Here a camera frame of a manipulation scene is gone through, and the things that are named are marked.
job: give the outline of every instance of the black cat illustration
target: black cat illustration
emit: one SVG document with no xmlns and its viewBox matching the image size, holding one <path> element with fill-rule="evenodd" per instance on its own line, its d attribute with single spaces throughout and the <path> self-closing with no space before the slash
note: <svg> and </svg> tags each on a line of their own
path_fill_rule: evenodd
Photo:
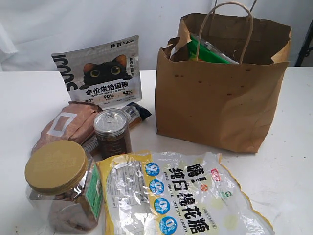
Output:
<svg viewBox="0 0 313 235">
<path fill-rule="evenodd" d="M 126 56 L 119 55 L 115 59 L 102 64 L 85 64 L 84 85 L 79 89 L 87 89 L 89 86 L 111 82 L 117 79 L 130 80 L 132 76 L 126 71 Z"/>
</svg>

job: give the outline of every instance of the white wall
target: white wall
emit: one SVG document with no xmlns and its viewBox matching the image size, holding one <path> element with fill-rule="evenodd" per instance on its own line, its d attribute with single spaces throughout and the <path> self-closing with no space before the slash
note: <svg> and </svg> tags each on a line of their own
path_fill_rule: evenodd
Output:
<svg viewBox="0 0 313 235">
<path fill-rule="evenodd" d="M 253 0 L 240 2 L 250 7 Z M 193 12 L 206 13 L 211 7 L 212 0 L 2 0 L 0 23 L 18 50 L 3 61 L 2 68 L 4 71 L 56 70 L 51 53 L 138 34 L 140 67 L 155 69 L 158 49 L 176 36 L 180 17 Z M 221 11 L 244 15 L 236 6 L 226 6 Z M 290 56 L 293 65 L 313 16 L 313 1 L 258 0 L 253 15 L 293 27 Z"/>
</svg>

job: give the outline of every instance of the white table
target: white table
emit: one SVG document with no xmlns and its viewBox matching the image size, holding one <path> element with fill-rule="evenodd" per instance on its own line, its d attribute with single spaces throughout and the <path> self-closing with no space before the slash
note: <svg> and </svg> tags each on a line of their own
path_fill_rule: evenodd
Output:
<svg viewBox="0 0 313 235">
<path fill-rule="evenodd" d="M 153 114 L 155 76 L 154 70 L 141 72 L 140 104 Z M 26 199 L 24 167 L 41 130 L 70 98 L 62 77 L 54 71 L 2 72 L 0 81 L 0 234 L 52 235 Z M 255 155 L 158 136 L 154 115 L 132 130 L 131 137 L 134 151 L 222 152 L 222 163 L 276 234 L 312 234 L 313 67 L 287 69 L 274 122 Z M 101 235 L 102 230 L 101 218 L 90 234 Z"/>
</svg>

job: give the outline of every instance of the yellow eyes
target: yellow eyes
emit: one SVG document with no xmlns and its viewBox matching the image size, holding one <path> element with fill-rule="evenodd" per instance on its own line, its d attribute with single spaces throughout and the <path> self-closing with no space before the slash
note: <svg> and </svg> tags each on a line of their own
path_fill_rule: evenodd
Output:
<svg viewBox="0 0 313 235">
<path fill-rule="evenodd" d="M 99 70 L 93 70 L 90 72 L 91 77 L 98 77 L 100 75 Z"/>
<path fill-rule="evenodd" d="M 118 75 L 120 72 L 121 72 L 121 68 L 120 68 L 119 66 L 113 66 L 113 67 L 111 68 L 111 73 L 112 73 L 113 75 Z"/>
</svg>

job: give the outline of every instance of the gold lid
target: gold lid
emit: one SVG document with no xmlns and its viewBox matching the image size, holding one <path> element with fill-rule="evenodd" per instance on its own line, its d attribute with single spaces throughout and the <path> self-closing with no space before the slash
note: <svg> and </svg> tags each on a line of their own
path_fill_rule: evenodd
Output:
<svg viewBox="0 0 313 235">
<path fill-rule="evenodd" d="M 25 167 L 25 179 L 36 192 L 58 195 L 77 186 L 87 168 L 82 146 L 72 141 L 55 141 L 31 156 Z"/>
</svg>

